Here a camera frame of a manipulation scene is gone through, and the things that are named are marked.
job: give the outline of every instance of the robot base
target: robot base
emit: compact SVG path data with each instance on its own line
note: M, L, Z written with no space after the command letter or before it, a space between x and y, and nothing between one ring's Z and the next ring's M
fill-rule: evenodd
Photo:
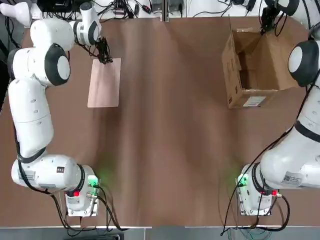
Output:
M99 200L95 197L98 195L98 189L92 187L92 179L96 179L94 185L98 185L98 179L94 171L87 165L82 166L85 177L84 184L79 192L79 196L69 197L65 194L66 208L70 217L94 217L98 213Z
M240 214L244 216L264 216L269 212L272 203L271 195L262 195L261 203L260 197L261 193L258 192L252 182L252 169L248 171L247 174L240 176L235 180L235 183L238 184L238 181L241 179L241 186L236 190L237 202L240 209Z

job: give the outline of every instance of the brown table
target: brown table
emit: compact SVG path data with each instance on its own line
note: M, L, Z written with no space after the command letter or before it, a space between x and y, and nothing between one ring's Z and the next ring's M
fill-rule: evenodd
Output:
M231 23L259 26L256 17ZM306 39L291 19L284 31L297 42ZM75 46L69 82L46 93L54 126L48 152L92 166L111 188L122 226L222 226L235 177L293 124L304 90L287 90L287 101L276 97L268 107L228 109L221 63L227 17L115 20L103 24L103 34L112 56L122 58L119 107L87 108L92 59ZM26 30L23 46L31 45ZM8 99L0 132L0 226L60 226L51 198L11 180L16 150ZM283 193L290 225L319 226L319 191ZM279 211L273 212L261 223L279 225ZM235 219L231 211L227 224ZM240 217L238 224L253 221ZM83 224L105 225L102 205L99 217Z

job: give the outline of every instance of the pink pad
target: pink pad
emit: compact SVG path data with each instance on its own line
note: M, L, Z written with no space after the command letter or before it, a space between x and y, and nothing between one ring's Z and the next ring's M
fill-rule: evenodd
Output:
M94 59L91 69L88 108L118 107L121 58L103 64Z

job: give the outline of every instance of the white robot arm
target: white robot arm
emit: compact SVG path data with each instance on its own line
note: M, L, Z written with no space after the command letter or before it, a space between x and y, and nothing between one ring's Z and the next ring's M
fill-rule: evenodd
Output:
M101 26L93 15L92 9L87 9L83 22L78 22L79 30L56 18L35 21L30 27L34 47L13 50L8 57L13 79L8 95L17 145L11 177L15 183L27 187L23 171L34 188L63 190L69 216L97 214L98 201L90 195L97 193L92 186L98 179L91 167L77 164L69 156L47 154L46 146L53 139L54 129L45 90L69 80L66 51L73 47L79 31L84 45L95 44Z
M320 22L317 1L265 0L263 13L280 11L307 29ZM262 14L262 21L268 16ZM320 38L314 29L313 37ZM244 166L238 182L238 203L242 215L263 216L269 212L274 190L320 188L320 41L300 42L292 50L288 70L301 87L309 87L307 99L294 126L283 140L267 150L260 163Z
M18 2L15 5L2 3L0 0L0 13L4 16L15 18L19 23L29 28L32 21L30 9L31 2Z

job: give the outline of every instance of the cardboard box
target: cardboard box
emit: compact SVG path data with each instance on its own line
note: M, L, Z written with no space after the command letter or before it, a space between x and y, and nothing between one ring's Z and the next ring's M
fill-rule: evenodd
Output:
M261 36L259 29L230 27L222 53L228 107L262 107L282 90L298 87L288 71L295 45L285 32Z

